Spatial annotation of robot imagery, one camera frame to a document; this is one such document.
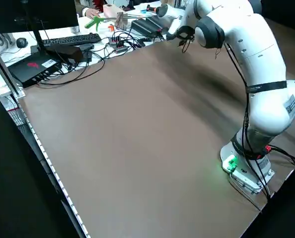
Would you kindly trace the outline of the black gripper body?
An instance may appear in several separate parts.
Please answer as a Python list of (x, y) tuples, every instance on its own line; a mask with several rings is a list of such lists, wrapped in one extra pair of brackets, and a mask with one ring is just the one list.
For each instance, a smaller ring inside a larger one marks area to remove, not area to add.
[(176, 37), (180, 40), (193, 40), (195, 36), (195, 29), (184, 25), (176, 30)]

